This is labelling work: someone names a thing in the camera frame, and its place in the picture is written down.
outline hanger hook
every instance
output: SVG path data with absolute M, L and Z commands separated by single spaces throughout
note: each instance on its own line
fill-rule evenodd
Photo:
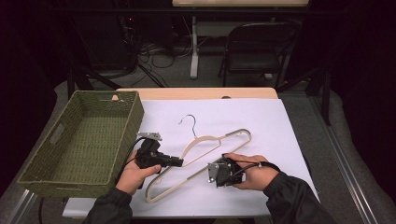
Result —
M 191 116 L 191 117 L 194 119 L 194 125 L 192 125 L 192 132 L 194 133 L 194 137 L 197 137 L 197 135 L 195 134 L 195 130 L 194 130 L 194 128 L 195 128 L 195 123 L 196 123 L 195 116 L 193 116 L 193 115 L 191 115 L 191 114 L 188 114 L 188 115 L 184 116 L 184 117 L 180 120 L 180 122 L 179 122 L 178 124 L 181 124 L 181 123 L 183 122 L 183 119 L 186 118 L 187 116 Z

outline black sleeve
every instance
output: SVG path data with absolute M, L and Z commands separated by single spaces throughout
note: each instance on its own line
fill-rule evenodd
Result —
M 302 179 L 281 172 L 263 192 L 276 224 L 335 223 Z
M 128 224 L 132 219 L 131 200 L 131 195 L 114 188 L 96 200 L 83 223 Z

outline hand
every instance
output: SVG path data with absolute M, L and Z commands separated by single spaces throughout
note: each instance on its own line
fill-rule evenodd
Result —
M 131 154 L 128 161 L 135 158 L 135 156 L 136 151 Z M 142 185 L 146 177 L 154 175 L 160 170 L 161 165 L 155 165 L 146 169 L 140 169 L 133 160 L 125 166 L 120 180 L 116 185 L 116 188 L 132 196 L 136 193 L 136 190 L 140 187 L 140 185 Z
M 267 159 L 264 158 L 264 156 L 247 157 L 235 153 L 227 153 L 224 155 L 224 157 L 236 161 L 236 163 L 242 168 L 251 164 L 249 162 L 243 162 L 243 161 L 251 161 L 251 162 L 268 161 Z M 267 188 L 267 186 L 271 183 L 271 181 L 275 178 L 275 176 L 279 172 L 267 166 L 263 166 L 263 167 L 254 166 L 248 168 L 245 171 L 245 173 L 246 173 L 245 181 L 243 181 L 240 184 L 234 184 L 233 186 L 238 189 L 255 189 L 262 191 Z

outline person's right hand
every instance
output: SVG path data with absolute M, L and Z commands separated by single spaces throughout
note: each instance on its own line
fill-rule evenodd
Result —
M 243 161 L 250 161 L 250 162 L 268 161 L 267 159 L 264 158 L 264 156 L 248 157 L 235 153 L 227 153 L 224 155 L 224 157 L 236 161 L 236 163 L 242 168 L 251 164 L 249 162 L 243 162 Z M 245 171 L 245 173 L 246 173 L 245 181 L 243 181 L 240 184 L 234 184 L 233 186 L 238 189 L 255 189 L 262 191 L 267 188 L 267 186 L 271 183 L 271 181 L 275 178 L 275 176 L 279 172 L 268 166 L 263 166 L 263 167 L 254 166 L 248 168 Z

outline strap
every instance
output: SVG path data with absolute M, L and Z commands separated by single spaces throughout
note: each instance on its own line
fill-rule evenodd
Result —
M 268 167 L 271 167 L 274 170 L 280 172 L 279 167 L 277 167 L 275 164 L 273 164 L 273 163 L 271 163 L 269 161 L 259 161 L 259 163 L 260 163 L 260 166 L 268 166 Z

